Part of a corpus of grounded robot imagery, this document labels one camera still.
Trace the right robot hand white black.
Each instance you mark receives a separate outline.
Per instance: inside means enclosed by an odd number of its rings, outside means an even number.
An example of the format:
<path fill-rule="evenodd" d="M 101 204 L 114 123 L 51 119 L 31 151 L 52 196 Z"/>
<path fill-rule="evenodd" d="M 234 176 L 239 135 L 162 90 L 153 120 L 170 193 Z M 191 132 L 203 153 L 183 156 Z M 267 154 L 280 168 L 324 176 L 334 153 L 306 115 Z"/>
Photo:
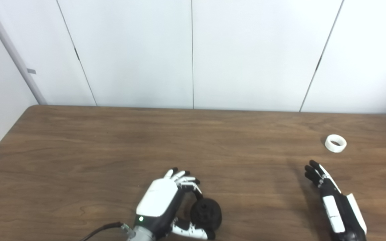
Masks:
<path fill-rule="evenodd" d="M 366 241 L 367 226 L 354 195 L 344 195 L 320 163 L 310 160 L 305 177 L 320 191 L 333 241 Z"/>

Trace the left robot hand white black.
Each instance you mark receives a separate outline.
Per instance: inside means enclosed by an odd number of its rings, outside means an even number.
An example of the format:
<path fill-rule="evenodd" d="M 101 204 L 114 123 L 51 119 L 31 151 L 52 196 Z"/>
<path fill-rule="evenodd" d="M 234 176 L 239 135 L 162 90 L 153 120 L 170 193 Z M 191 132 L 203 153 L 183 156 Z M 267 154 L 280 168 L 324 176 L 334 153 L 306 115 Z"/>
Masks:
<path fill-rule="evenodd" d="M 189 171 L 174 167 L 164 177 L 155 179 L 136 208 L 133 241 L 158 241 L 170 233 L 201 240 L 214 240 L 215 232 L 194 221 L 177 217 L 178 209 L 187 192 L 197 201 L 204 200 L 200 181 Z"/>

